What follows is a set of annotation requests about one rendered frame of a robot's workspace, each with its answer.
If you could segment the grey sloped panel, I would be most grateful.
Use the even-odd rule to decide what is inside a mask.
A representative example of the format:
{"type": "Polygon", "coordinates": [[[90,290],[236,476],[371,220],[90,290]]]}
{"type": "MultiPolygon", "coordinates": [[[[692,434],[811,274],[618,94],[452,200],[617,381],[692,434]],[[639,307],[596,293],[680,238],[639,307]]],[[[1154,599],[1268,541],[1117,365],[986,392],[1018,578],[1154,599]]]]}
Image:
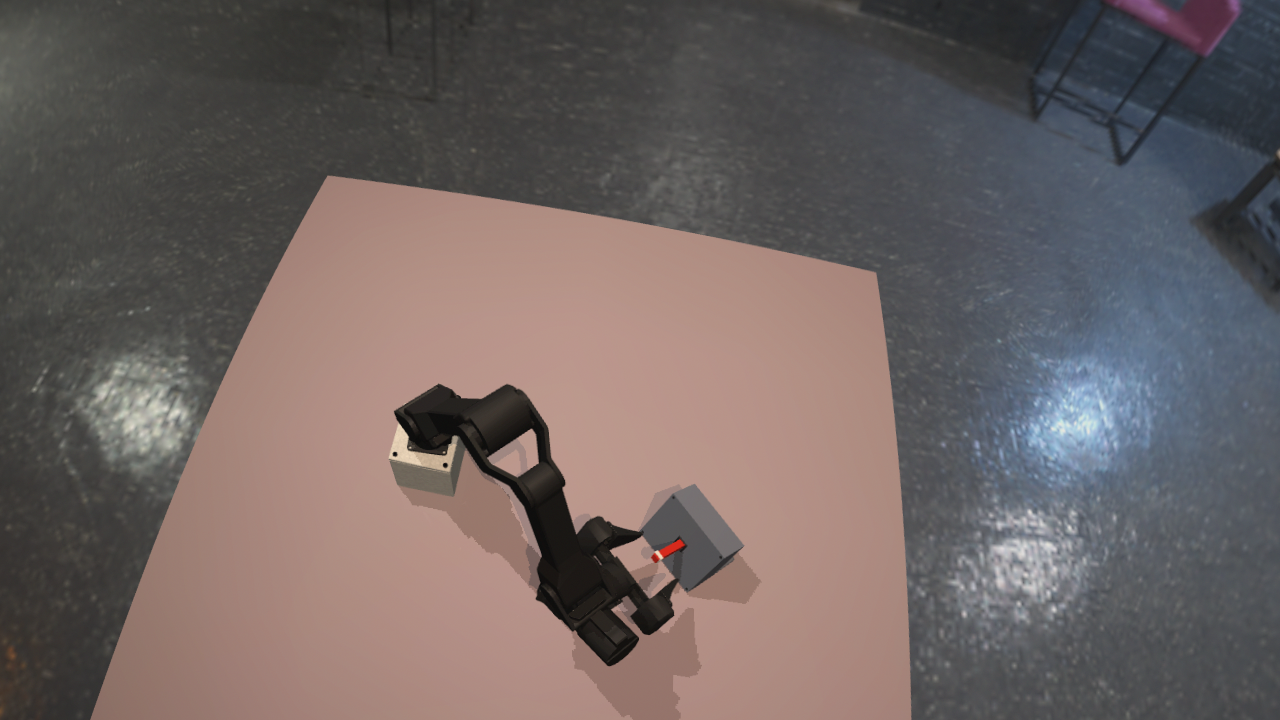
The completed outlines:
{"type": "Polygon", "coordinates": [[[662,561],[686,592],[726,568],[744,547],[695,483],[672,493],[640,532],[655,551],[684,542],[662,561]]]}

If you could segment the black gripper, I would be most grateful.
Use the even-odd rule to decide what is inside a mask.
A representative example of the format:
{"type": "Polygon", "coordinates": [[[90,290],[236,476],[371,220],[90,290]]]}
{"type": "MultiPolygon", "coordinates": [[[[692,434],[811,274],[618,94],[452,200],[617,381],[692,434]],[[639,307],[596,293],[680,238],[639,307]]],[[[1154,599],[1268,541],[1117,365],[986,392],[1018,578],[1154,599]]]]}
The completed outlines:
{"type": "Polygon", "coordinates": [[[630,575],[625,564],[611,553],[611,550],[614,547],[627,544],[641,536],[643,532],[614,527],[611,521],[605,521],[605,519],[599,516],[588,520],[577,533],[580,548],[585,553],[596,557],[613,584],[611,588],[617,598],[612,600],[611,603],[628,594],[628,600],[637,609],[631,614],[631,619],[643,634],[652,635],[653,632],[658,632],[660,626],[666,625],[675,616],[675,610],[671,609],[671,596],[678,578],[649,600],[634,577],[630,575]]]}

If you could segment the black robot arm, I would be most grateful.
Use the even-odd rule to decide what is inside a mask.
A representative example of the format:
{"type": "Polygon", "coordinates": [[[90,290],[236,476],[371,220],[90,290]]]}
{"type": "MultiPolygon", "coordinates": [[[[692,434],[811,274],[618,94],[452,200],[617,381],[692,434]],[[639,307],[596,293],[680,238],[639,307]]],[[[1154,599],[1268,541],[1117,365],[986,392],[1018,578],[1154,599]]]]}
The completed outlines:
{"type": "Polygon", "coordinates": [[[461,398],[436,384],[394,413],[408,436],[410,451],[445,456],[452,436],[457,436],[483,473],[509,486],[541,551],[536,600],[577,632],[608,666],[632,652],[639,637],[611,611],[623,600],[611,603],[617,597],[609,577],[596,557],[580,548],[562,491],[564,477],[550,459],[549,429],[529,397],[507,384],[483,398],[461,398]],[[538,465],[515,477],[488,460],[531,428],[538,465]]]}

